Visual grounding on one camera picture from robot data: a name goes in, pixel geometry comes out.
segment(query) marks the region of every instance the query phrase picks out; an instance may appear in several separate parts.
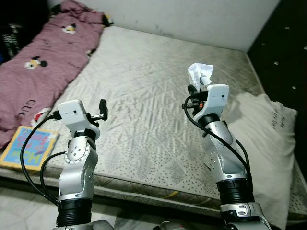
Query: mattress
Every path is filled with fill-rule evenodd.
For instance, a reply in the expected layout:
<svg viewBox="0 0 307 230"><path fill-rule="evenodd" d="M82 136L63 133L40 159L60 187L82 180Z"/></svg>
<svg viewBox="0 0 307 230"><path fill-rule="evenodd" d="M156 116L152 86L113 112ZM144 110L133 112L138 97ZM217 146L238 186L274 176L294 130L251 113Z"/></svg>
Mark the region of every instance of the mattress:
<svg viewBox="0 0 307 230"><path fill-rule="evenodd" d="M202 132L188 122L181 104L189 95L187 69L193 63L214 65L211 80L230 86L227 117L240 92L262 93L247 57L235 50L205 46L134 30L105 29L89 64L57 100L80 99L87 112L99 113L107 100L108 120L100 122L96 141L95 193L145 204L219 216L219 193L203 163ZM60 133L53 153L71 139L63 122L44 129ZM58 186L62 157L46 168L46 184ZM289 216L307 216L306 190L295 164ZM19 172L1 175L24 180Z"/></svg>

